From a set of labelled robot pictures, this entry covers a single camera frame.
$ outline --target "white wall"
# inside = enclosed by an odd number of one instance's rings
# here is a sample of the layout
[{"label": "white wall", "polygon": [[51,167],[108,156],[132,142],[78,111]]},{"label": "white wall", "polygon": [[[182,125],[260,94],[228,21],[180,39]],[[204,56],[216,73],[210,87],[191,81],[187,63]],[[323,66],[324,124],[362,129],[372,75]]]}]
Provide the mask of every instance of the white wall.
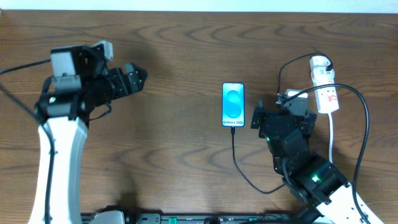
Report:
[{"label": "white wall", "polygon": [[398,13],[398,0],[0,0],[7,9]]}]

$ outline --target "plug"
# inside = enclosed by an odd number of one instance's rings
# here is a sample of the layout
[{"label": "plug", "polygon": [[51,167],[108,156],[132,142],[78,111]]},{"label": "plug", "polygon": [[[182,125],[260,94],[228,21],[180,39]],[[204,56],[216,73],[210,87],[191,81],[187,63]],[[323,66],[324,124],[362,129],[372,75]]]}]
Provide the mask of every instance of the plug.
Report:
[{"label": "plug", "polygon": [[[324,56],[314,56],[310,60],[311,79],[314,86],[334,83],[335,70],[327,71],[331,62]],[[327,87],[315,90],[318,112],[327,114],[338,110],[337,92],[335,87]]]}]

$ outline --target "brown tabletop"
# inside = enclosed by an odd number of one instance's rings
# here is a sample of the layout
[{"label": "brown tabletop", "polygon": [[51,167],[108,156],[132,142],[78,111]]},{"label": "brown tabletop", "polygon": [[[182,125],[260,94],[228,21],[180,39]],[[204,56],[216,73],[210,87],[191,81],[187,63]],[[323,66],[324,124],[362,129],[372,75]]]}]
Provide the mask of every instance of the brown tabletop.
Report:
[{"label": "brown tabletop", "polygon": [[[296,212],[284,187],[253,190],[236,171],[231,134],[221,125],[221,84],[243,82],[246,124],[258,100],[275,108],[279,68],[320,50],[335,81],[357,88],[371,115],[358,193],[385,222],[398,222],[398,16],[200,12],[4,11],[0,68],[49,58],[64,45],[113,43],[110,67],[147,69],[144,91],[113,102],[90,124],[80,178],[82,212],[120,203],[164,213]],[[33,107],[50,64],[2,75],[0,82]],[[312,86],[308,59],[289,65],[282,91]],[[334,162],[349,180],[364,132],[357,97],[338,90]],[[317,110],[310,94],[309,107]],[[93,115],[106,108],[98,108]],[[39,165],[37,125],[0,94],[0,222],[26,223]],[[257,130],[236,130],[238,164],[262,190],[281,183]],[[327,156],[328,116],[320,114],[310,149]]]}]

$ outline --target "power strip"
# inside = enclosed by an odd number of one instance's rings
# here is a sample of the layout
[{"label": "power strip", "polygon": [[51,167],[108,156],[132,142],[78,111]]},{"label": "power strip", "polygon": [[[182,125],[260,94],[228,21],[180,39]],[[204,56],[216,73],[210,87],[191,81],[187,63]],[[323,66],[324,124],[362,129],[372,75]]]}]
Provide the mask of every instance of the power strip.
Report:
[{"label": "power strip", "polygon": [[[335,71],[326,68],[330,61],[324,56],[314,56],[310,60],[311,79],[314,86],[334,83]],[[338,110],[337,92],[335,87],[328,87],[315,90],[318,112],[322,114],[332,113]]]}]

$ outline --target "blue phone screen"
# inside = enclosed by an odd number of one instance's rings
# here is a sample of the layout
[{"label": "blue phone screen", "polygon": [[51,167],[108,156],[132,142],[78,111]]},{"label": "blue phone screen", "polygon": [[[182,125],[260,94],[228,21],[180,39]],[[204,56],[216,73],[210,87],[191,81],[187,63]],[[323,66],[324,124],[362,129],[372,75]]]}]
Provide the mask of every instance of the blue phone screen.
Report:
[{"label": "blue phone screen", "polygon": [[223,84],[223,126],[244,126],[243,83]]}]

